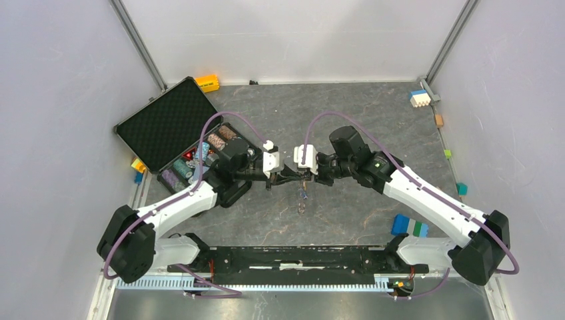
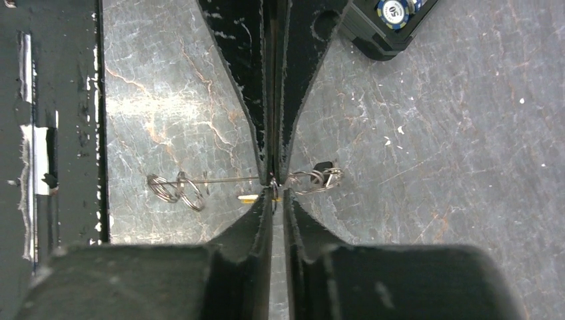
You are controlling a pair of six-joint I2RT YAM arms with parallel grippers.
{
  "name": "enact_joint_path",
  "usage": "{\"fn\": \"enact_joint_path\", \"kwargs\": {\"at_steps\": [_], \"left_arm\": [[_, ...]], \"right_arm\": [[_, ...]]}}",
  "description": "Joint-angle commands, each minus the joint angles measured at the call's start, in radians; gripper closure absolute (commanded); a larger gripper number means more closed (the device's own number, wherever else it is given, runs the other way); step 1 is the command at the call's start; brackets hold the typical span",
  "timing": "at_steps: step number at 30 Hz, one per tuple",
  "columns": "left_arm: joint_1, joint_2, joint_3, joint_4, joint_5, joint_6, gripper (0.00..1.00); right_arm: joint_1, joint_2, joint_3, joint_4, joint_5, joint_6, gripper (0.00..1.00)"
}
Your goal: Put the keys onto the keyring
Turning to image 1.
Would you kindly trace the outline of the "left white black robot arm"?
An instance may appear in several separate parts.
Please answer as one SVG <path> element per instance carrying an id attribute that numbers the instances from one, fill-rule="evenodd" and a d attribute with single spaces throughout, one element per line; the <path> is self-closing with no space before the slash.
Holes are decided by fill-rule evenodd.
<path id="1" fill-rule="evenodd" d="M 164 233 L 183 221 L 217 206 L 230 207 L 250 188 L 263 181 L 270 189 L 302 176 L 284 164 L 279 150 L 268 141 L 266 151 L 249 152 L 244 139 L 232 139 L 217 151 L 203 177 L 187 188 L 158 203 L 133 209 L 123 205 L 115 210 L 99 244 L 103 275 L 126 283 L 140 279 L 152 268 L 183 264 L 202 271 L 209 264 L 209 253 L 195 240 L 182 236 L 163 239 Z"/>

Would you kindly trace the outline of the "large metal keyring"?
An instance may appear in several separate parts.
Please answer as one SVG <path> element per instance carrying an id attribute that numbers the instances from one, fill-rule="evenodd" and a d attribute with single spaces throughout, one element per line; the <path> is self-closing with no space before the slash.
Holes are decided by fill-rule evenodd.
<path id="1" fill-rule="evenodd" d="M 302 215 L 306 211 L 306 201 L 308 199 L 308 195 L 307 195 L 307 192 L 306 192 L 306 181 L 305 180 L 302 180 L 298 184 L 298 198 L 299 198 L 298 213 L 300 215 Z"/>

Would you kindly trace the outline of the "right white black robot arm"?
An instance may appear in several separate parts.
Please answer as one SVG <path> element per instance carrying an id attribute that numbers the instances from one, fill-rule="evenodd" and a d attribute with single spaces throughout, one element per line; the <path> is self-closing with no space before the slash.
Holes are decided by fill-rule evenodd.
<path id="1" fill-rule="evenodd" d="M 332 185 L 336 179 L 351 177 L 410 207 L 445 234 L 440 238 L 397 235 L 384 255 L 391 271 L 401 272 L 409 265 L 452 268 L 475 285 L 485 285 L 501 272 L 499 266 L 510 252 L 505 214 L 498 210 L 487 214 L 448 196 L 395 156 L 372 151 L 353 126 L 334 130 L 329 139 L 334 148 L 331 155 L 313 145 L 294 148 L 294 162 L 309 179 Z"/>

